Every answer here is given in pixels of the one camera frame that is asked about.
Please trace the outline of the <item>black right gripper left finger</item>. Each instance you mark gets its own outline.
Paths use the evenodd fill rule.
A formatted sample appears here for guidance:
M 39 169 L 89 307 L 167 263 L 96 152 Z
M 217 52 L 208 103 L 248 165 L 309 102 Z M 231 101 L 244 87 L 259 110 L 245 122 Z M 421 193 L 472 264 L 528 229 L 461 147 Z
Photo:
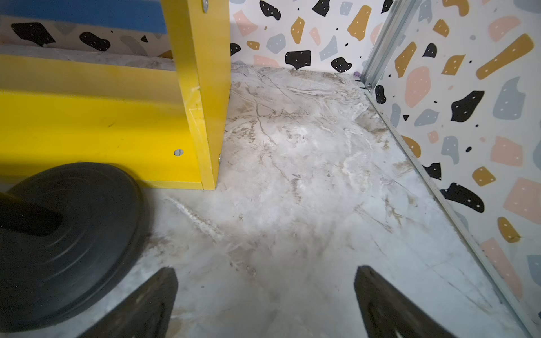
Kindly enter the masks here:
M 161 268 L 81 337 L 165 337 L 178 290 L 173 268 Z

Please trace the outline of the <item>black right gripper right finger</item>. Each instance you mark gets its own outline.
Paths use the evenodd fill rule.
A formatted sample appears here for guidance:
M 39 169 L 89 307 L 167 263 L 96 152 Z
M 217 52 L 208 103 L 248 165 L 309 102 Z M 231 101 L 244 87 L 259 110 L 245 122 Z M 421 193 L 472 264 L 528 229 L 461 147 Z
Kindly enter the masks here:
M 369 337 L 453 337 L 370 266 L 359 266 L 354 291 Z

